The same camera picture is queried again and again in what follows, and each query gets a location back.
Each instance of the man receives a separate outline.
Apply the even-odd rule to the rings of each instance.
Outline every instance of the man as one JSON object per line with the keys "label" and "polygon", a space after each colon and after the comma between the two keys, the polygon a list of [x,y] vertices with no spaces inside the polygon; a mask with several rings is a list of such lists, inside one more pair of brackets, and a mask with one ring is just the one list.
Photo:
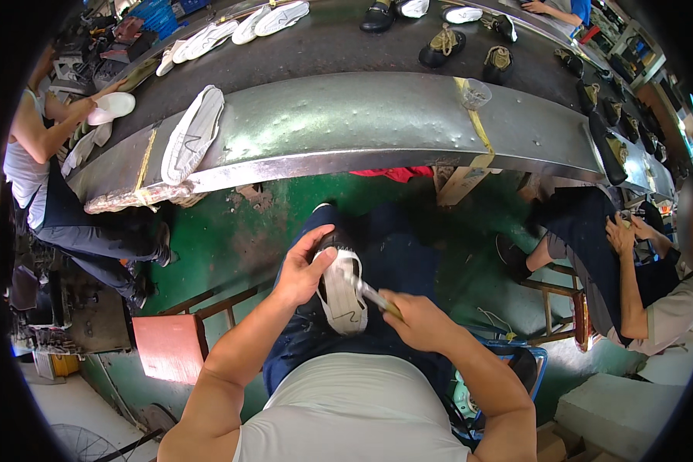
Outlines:
{"label": "man", "polygon": [[[603,191],[557,189],[536,211],[534,221],[547,234],[531,254],[502,234],[496,245],[516,281],[567,257],[582,281],[596,332],[652,356],[693,328],[693,174],[681,190],[677,218],[682,254],[638,217],[626,226]],[[649,240],[659,261],[635,266],[635,236]]]}
{"label": "man", "polygon": [[[536,460],[535,411],[526,389],[430,300],[436,251],[406,228],[386,227],[390,208],[377,212],[352,226],[367,235],[360,245],[357,233],[343,232],[350,224],[334,206],[316,208],[272,293],[213,346],[180,422],[159,446],[159,462]],[[348,238],[363,249],[360,256],[345,244]],[[324,316],[335,292],[323,290],[329,280],[321,275],[343,250],[360,259],[354,269],[364,269],[367,282],[411,285],[428,296],[380,290],[403,320],[370,305],[364,331],[340,336]],[[328,293],[327,300],[317,291]],[[449,361],[487,418],[474,454],[452,436],[437,395],[449,384]],[[260,369],[271,396],[242,425],[244,388]]]}
{"label": "man", "polygon": [[[169,228],[162,223],[157,242],[152,243],[128,231],[100,226],[96,216],[84,212],[54,155],[97,106],[95,100],[115,92],[124,80],[65,106],[38,90],[38,84],[52,69],[53,54],[53,47],[47,46],[28,79],[10,126],[3,172],[12,182],[18,206],[27,209],[27,224],[32,233],[116,289],[131,308],[140,309],[146,301],[143,281],[135,281],[119,259],[166,265],[171,255]],[[42,116],[57,124],[47,129]]]}
{"label": "man", "polygon": [[591,20],[591,0],[533,0],[521,4],[529,13],[551,16],[551,21],[562,32],[572,36],[580,24]]}

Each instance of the stool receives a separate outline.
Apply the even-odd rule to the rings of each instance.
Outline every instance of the stool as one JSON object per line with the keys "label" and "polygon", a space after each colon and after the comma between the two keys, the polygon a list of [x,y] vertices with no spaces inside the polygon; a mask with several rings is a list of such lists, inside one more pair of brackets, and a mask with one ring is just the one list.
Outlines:
{"label": "stool", "polygon": [[[601,335],[593,329],[593,324],[591,323],[591,318],[588,316],[588,303],[585,301],[585,294],[582,289],[578,289],[577,284],[577,274],[575,270],[568,266],[562,266],[560,264],[553,264],[551,269],[558,272],[572,276],[573,287],[564,287],[563,285],[548,284],[547,282],[539,282],[532,280],[525,280],[521,282],[524,287],[536,289],[542,291],[542,299],[544,300],[544,314],[546,321],[545,333],[541,336],[529,338],[529,345],[541,345],[548,341],[564,340],[565,338],[575,337],[575,343],[582,353],[589,351],[598,340],[600,340]],[[561,324],[558,328],[552,330],[552,307],[549,303],[549,294],[556,293],[557,295],[568,296],[573,301],[573,316],[562,318],[559,320]],[[567,329],[570,324],[573,325],[572,329]]]}
{"label": "stool", "polygon": [[144,374],[170,382],[195,384],[208,356],[203,319],[225,311],[230,330],[236,325],[233,306],[259,291],[260,286],[253,287],[190,313],[194,305],[218,293],[211,289],[153,316],[131,319]]}

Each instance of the painted floor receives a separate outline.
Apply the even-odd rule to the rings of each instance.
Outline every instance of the painted floor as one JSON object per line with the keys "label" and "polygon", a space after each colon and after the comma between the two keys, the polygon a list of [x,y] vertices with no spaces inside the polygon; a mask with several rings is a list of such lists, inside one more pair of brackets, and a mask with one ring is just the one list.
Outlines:
{"label": "painted floor", "polygon": [[[497,232],[513,236],[526,251],[536,244],[522,227],[528,206],[516,195],[520,175],[513,171],[490,175],[452,208],[435,206],[430,178],[414,178],[402,184],[385,177],[349,173],[266,182],[264,199],[257,208],[232,189],[213,192],[192,208],[163,208],[160,213],[170,223],[171,247],[179,260],[166,268],[149,268],[159,293],[148,300],[144,315],[220,287],[222,292],[201,304],[203,308],[272,278],[287,245],[319,203],[332,202],[344,214],[360,215],[382,202],[393,201],[406,211],[422,243],[441,251],[437,298],[453,320],[488,325],[489,319],[478,310],[482,308],[507,321],[519,337],[531,336],[545,326],[541,293],[511,282],[494,247]],[[570,284],[569,276],[546,269],[533,278]],[[237,305],[236,319],[243,319],[267,293]],[[570,316],[570,301],[551,297],[555,317]],[[225,315],[206,319],[204,326],[208,344],[213,346],[227,329]],[[589,375],[623,375],[642,359],[607,340],[585,354],[577,350],[573,339],[543,346],[550,361],[536,397],[539,424],[551,420],[558,398]],[[106,401],[120,407],[117,393],[98,361],[103,362],[135,415],[150,403],[162,404],[177,417],[182,414],[192,387],[146,377],[136,353],[107,353],[83,362],[83,374]],[[246,389],[242,420],[261,410],[266,401],[260,376]]]}

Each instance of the red cloth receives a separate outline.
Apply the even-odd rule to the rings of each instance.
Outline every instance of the red cloth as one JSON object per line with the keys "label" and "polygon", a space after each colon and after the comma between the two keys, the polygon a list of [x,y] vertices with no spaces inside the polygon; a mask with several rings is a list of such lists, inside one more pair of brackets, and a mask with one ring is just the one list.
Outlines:
{"label": "red cloth", "polygon": [[413,177],[433,177],[434,170],[431,167],[399,167],[397,169],[374,169],[351,171],[361,177],[386,176],[398,182],[408,182]]}

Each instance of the wooden stool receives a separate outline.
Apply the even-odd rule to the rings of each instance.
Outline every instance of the wooden stool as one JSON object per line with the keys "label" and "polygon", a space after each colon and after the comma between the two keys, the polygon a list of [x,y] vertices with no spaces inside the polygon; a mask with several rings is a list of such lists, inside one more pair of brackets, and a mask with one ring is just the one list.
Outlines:
{"label": "wooden stool", "polygon": [[[577,274],[575,274],[573,268],[560,264],[553,264],[551,269],[558,273],[572,276],[573,287],[569,288],[563,285],[548,284],[547,282],[532,280],[525,280],[521,283],[524,287],[542,291],[542,298],[544,299],[546,332],[541,336],[529,338],[528,343],[529,345],[540,345],[548,341],[575,337],[575,343],[578,348],[585,353],[600,340],[601,335],[593,329],[591,318],[588,316],[588,303],[585,301],[585,294],[582,289],[578,289]],[[559,323],[561,325],[554,330],[552,330],[552,307],[549,303],[550,293],[568,296],[573,301],[573,316],[560,319]],[[570,324],[573,325],[573,328],[567,329]]]}
{"label": "wooden stool", "polygon": [[131,319],[144,374],[171,382],[195,384],[208,356],[203,319],[225,311],[228,328],[232,329],[236,325],[233,306],[256,295],[259,290],[260,286],[253,287],[191,314],[190,308],[217,293],[210,290],[153,316]]}

